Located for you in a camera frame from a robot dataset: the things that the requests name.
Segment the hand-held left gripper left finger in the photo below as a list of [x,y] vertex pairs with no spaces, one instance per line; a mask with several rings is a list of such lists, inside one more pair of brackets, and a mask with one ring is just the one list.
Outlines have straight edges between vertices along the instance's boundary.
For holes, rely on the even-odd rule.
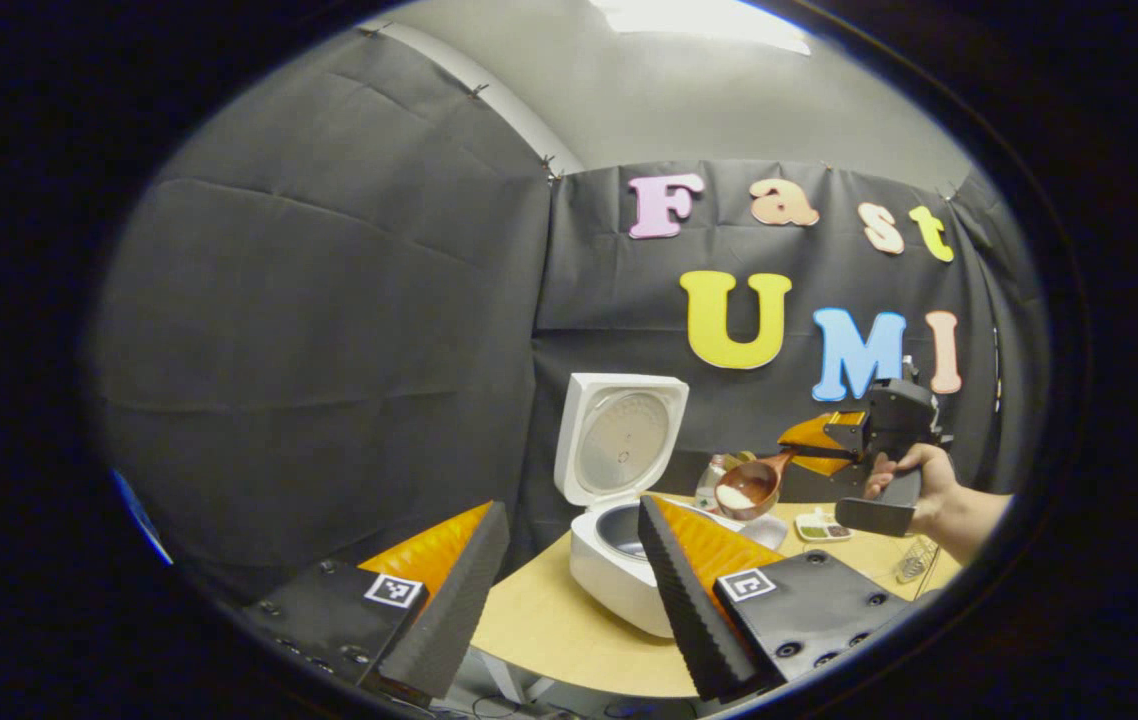
[[254,634],[353,692],[391,701],[450,692],[508,551],[490,500],[357,564],[322,558],[244,609]]

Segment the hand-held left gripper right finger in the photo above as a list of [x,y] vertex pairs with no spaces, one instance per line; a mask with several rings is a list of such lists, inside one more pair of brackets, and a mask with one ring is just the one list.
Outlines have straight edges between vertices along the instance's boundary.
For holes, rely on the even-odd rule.
[[638,533],[698,697],[797,682],[906,618],[909,603],[825,551],[783,557],[663,498]]

